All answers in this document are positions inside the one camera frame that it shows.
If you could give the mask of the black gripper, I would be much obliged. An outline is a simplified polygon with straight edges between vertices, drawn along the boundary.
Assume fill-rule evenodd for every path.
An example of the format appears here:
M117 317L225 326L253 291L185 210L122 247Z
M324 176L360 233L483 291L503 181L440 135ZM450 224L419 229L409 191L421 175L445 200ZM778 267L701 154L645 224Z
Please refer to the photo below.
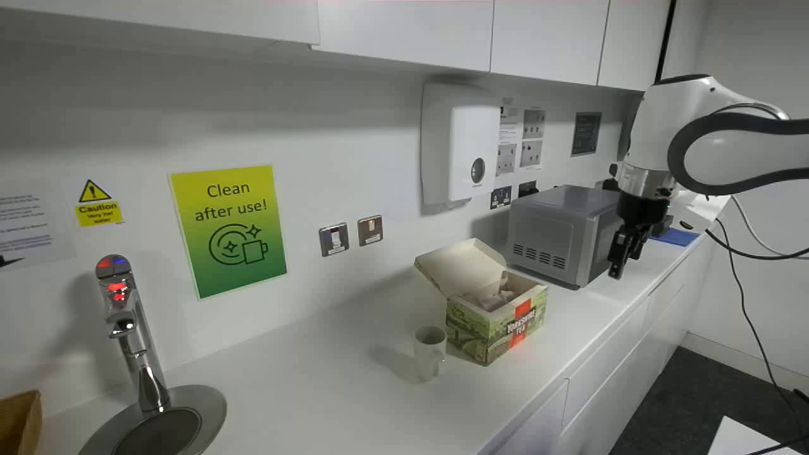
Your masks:
M622 228L613 233L608 247L608 277L622 277L626 257L637 259L642 255L645 238L666 215L666 200L645 200L622 191L616 215Z

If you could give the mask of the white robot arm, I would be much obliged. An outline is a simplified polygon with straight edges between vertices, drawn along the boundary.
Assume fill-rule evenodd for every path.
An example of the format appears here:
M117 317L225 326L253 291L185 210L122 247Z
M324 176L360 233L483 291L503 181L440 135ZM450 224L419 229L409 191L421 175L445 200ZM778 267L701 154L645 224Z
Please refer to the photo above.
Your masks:
M678 188L738 194L809 176L809 118L726 89L711 73L651 82L635 110L616 164L616 215L608 274L637 259Z

